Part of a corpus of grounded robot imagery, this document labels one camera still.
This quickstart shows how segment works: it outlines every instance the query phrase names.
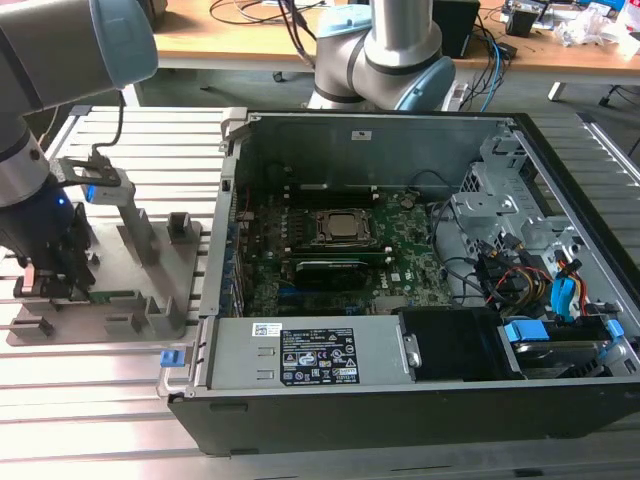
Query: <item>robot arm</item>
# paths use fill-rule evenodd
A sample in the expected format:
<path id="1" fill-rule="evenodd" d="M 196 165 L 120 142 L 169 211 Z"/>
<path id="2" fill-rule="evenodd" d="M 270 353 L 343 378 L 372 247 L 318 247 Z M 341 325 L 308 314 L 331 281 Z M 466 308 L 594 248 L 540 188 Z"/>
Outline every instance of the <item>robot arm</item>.
<path id="1" fill-rule="evenodd" d="M 135 0 L 0 7 L 0 246 L 26 269 L 16 296 L 69 297 L 93 283 L 74 207 L 21 116 L 150 77 L 158 65 Z"/>
<path id="2" fill-rule="evenodd" d="M 309 108 L 352 109 L 368 100 L 385 110 L 432 110 L 455 77 L 441 54 L 432 0 L 372 0 L 328 10 L 317 34 Z"/>

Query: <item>warning label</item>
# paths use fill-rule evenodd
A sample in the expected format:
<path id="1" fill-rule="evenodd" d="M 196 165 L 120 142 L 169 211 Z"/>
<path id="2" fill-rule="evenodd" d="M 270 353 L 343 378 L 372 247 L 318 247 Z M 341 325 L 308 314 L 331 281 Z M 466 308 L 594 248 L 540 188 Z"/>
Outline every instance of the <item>warning label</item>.
<path id="1" fill-rule="evenodd" d="M 288 387 L 360 383 L 352 328 L 282 330 L 280 352 Z"/>

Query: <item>cpu socket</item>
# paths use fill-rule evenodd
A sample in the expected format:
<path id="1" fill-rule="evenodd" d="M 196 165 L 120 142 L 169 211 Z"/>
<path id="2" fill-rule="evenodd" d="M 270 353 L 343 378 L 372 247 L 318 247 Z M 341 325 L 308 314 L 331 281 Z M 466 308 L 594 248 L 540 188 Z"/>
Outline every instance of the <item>cpu socket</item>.
<path id="1" fill-rule="evenodd" d="M 326 210 L 316 213 L 316 244 L 371 243 L 369 218 L 364 210 Z"/>

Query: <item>circuit board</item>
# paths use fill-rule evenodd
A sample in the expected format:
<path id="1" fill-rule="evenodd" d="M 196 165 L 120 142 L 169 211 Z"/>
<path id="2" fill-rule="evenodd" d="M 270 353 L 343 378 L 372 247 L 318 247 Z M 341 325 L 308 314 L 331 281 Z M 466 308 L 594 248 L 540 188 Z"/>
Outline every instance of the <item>circuit board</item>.
<path id="1" fill-rule="evenodd" d="M 389 314 L 406 306 L 450 305 L 451 292 L 429 245 L 429 218 L 424 204 L 405 191 L 380 192 L 375 207 L 357 210 L 367 218 L 372 243 L 390 245 L 393 261 L 369 268 L 364 284 L 354 290 L 300 289 L 287 275 L 287 245 L 303 219 L 302 234 L 313 238 L 314 209 L 296 209 L 273 198 L 247 215 L 241 235 L 245 316 L 309 316 Z"/>

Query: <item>floor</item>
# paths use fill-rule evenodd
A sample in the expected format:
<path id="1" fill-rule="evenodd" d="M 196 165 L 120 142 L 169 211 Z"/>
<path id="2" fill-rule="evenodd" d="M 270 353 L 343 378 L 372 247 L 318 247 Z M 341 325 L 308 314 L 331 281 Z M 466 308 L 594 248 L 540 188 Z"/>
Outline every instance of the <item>floor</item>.
<path id="1" fill-rule="evenodd" d="M 312 75 L 304 73 L 285 73 L 284 83 L 275 83 L 271 72 L 215 71 L 210 72 L 209 76 L 212 86 L 204 91 L 199 88 L 195 70 L 160 70 L 155 77 L 142 84 L 144 104 L 174 107 L 299 108 L 309 99 L 313 89 Z M 508 74 L 506 79 L 489 106 L 489 111 L 515 110 L 535 114 L 587 112 L 596 118 L 625 151 L 640 136 L 640 90 L 637 90 L 639 95 L 623 92 L 628 100 L 637 102 L 637 105 L 614 94 L 608 107 L 600 107 L 598 100 L 606 93 L 605 86 L 568 85 L 562 101 L 550 102 L 547 100 L 547 92 L 551 85 L 509 82 Z M 109 92 L 79 103 L 115 105 L 116 102 L 115 92 Z M 476 103 L 476 108 L 479 108 L 480 103 Z M 69 106 L 61 110 L 54 131 L 62 124 L 68 109 Z M 28 119 L 37 135 L 46 128 L 50 115 L 49 112 L 44 112 Z M 640 148 L 633 157 L 640 164 Z"/>

